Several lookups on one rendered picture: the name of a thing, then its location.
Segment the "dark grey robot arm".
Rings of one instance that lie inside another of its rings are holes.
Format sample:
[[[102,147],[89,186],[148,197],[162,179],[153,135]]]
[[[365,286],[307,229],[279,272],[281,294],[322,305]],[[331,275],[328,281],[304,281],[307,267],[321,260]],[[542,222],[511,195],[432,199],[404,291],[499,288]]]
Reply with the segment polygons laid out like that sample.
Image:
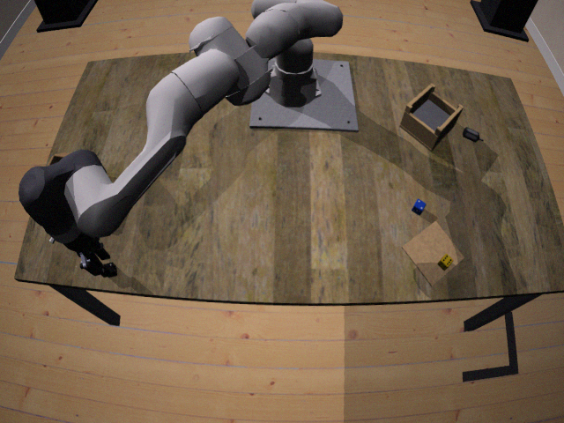
[[[339,32],[339,7],[323,0],[254,0],[251,13],[254,21],[245,40],[226,17],[196,25],[189,52],[197,57],[150,91],[144,150],[114,183],[98,156],[81,149],[25,173],[19,201],[52,244],[74,241],[81,232],[94,238],[111,235],[182,152],[194,124],[225,97],[242,106],[266,93],[284,107],[300,108],[322,96],[309,38]],[[274,57],[275,65],[268,68]]]

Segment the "yellow die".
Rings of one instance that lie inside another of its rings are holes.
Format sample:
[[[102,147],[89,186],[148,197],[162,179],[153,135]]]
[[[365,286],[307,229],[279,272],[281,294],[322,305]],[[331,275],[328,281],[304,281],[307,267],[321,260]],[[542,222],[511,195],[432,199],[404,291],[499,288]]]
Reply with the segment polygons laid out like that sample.
[[[452,264],[452,262],[453,259],[448,254],[445,254],[438,265],[445,271]]]

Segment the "tan flat mat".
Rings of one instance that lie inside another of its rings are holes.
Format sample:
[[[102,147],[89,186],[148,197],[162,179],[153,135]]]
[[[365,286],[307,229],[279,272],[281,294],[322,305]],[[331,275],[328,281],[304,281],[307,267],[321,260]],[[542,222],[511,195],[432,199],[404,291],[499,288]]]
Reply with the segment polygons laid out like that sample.
[[[408,241],[402,249],[411,258],[430,286],[433,286],[464,259],[456,245],[436,221]],[[448,254],[454,261],[444,271],[438,263],[445,254]]]

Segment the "brown wooden open-top crate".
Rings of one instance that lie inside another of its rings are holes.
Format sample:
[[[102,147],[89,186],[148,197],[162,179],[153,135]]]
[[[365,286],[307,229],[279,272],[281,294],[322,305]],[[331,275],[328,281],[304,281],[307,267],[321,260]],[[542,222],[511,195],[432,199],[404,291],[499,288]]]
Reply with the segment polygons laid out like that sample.
[[[430,152],[453,129],[464,108],[461,104],[454,108],[434,89],[434,84],[429,85],[406,105],[399,125]]]

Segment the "open brown cardboard box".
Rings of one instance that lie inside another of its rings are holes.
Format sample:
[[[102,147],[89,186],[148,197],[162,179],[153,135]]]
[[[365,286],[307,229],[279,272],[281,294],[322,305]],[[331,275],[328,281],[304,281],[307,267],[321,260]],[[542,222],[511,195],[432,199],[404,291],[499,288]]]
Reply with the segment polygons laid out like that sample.
[[[52,164],[55,164],[56,162],[59,162],[63,157],[65,157],[65,156],[68,155],[68,154],[69,154],[69,153],[65,153],[65,152],[64,152],[64,153],[55,154],[54,156],[51,157],[51,159],[50,159],[50,161],[49,161],[49,163],[48,163],[48,166],[49,166],[49,165],[52,165]]]

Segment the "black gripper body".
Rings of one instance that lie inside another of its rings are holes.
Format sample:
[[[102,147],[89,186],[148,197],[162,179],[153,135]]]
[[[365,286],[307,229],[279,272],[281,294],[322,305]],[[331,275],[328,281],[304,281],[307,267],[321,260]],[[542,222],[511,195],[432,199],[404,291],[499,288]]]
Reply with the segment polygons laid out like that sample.
[[[79,254],[81,252],[84,256],[86,256],[90,253],[89,248],[86,246],[86,244],[90,241],[90,238],[90,236],[81,233],[74,241],[64,243],[64,246],[70,250],[77,252],[79,257],[81,257]]]

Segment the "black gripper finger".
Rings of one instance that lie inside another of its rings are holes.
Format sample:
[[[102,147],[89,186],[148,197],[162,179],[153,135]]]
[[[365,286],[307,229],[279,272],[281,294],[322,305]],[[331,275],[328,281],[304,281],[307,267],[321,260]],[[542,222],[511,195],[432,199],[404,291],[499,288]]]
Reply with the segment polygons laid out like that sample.
[[[103,278],[113,276],[113,272],[111,272],[105,264],[102,264],[100,259],[94,254],[94,249],[91,246],[91,242],[88,242],[86,246],[89,248],[91,252],[86,257],[83,255],[82,252],[79,253],[82,260],[80,264],[80,268],[87,270],[94,276],[98,276],[101,274],[103,274],[101,275]]]
[[[91,246],[94,249],[94,253],[102,260],[106,260],[110,258],[109,253],[103,248],[103,242],[99,243],[100,238],[90,238]]]

